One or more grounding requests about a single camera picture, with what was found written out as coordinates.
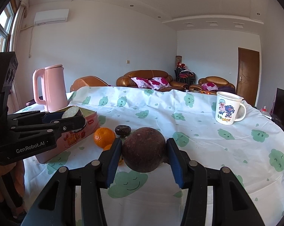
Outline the person's left hand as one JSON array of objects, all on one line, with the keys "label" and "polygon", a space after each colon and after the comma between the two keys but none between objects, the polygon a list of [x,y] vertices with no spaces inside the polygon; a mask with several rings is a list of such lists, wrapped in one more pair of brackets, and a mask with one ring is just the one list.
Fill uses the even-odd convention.
[{"label": "person's left hand", "polygon": [[23,160],[8,165],[0,165],[0,202],[4,201],[5,193],[12,194],[13,188],[20,197],[24,196],[24,175]]}]

